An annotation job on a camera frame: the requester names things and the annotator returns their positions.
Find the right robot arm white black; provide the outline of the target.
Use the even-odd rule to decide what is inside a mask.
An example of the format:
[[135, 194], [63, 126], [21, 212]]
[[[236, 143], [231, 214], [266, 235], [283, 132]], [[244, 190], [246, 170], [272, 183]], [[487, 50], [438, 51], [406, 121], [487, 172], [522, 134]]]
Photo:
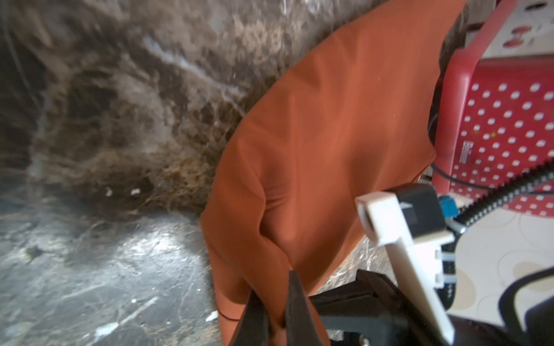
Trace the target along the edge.
[[553, 300], [516, 314], [516, 297], [529, 285], [552, 278], [545, 269], [520, 278], [503, 292], [503, 327], [451, 317], [457, 293], [456, 248], [471, 227], [521, 195], [553, 179], [553, 161], [490, 189], [458, 208], [426, 184], [407, 184], [358, 198], [367, 236], [385, 248], [395, 277], [359, 270], [352, 283], [312, 298], [341, 345], [552, 345]]

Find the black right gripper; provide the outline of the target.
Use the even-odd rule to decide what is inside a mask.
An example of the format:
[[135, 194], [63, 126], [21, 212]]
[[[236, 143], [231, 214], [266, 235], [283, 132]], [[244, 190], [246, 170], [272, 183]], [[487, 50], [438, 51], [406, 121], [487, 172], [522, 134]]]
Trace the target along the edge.
[[552, 345], [553, 300], [523, 317], [516, 297], [532, 284], [551, 279], [552, 269], [526, 275], [499, 299], [502, 327], [451, 317], [455, 297], [457, 242], [469, 230], [465, 210], [430, 185], [407, 184], [355, 200], [367, 237], [385, 250], [394, 278], [359, 270], [351, 283], [313, 296], [330, 330], [344, 345]]

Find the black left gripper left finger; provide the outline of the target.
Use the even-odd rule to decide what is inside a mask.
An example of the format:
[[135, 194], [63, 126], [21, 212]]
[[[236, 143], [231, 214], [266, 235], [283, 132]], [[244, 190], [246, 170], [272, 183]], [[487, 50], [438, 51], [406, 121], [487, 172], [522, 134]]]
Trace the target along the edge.
[[233, 334], [231, 346], [268, 346], [269, 320], [263, 302], [251, 291], [245, 310]]

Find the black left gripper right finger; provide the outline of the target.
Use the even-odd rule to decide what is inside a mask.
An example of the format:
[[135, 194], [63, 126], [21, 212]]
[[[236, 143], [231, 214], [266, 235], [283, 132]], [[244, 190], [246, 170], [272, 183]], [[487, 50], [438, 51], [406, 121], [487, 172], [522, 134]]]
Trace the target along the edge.
[[314, 321], [300, 277], [289, 272], [289, 288], [285, 310], [287, 345], [330, 345], [325, 328], [319, 328]]

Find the rust orange skirt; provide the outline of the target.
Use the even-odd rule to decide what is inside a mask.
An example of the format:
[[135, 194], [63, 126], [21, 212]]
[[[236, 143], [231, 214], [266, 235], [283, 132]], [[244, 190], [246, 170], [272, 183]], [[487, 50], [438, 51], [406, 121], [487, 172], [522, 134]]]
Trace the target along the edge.
[[285, 345], [289, 274], [314, 294], [364, 235], [355, 198], [417, 180], [441, 47], [464, 1], [386, 1], [335, 31], [242, 119], [201, 230], [222, 340], [256, 293]]

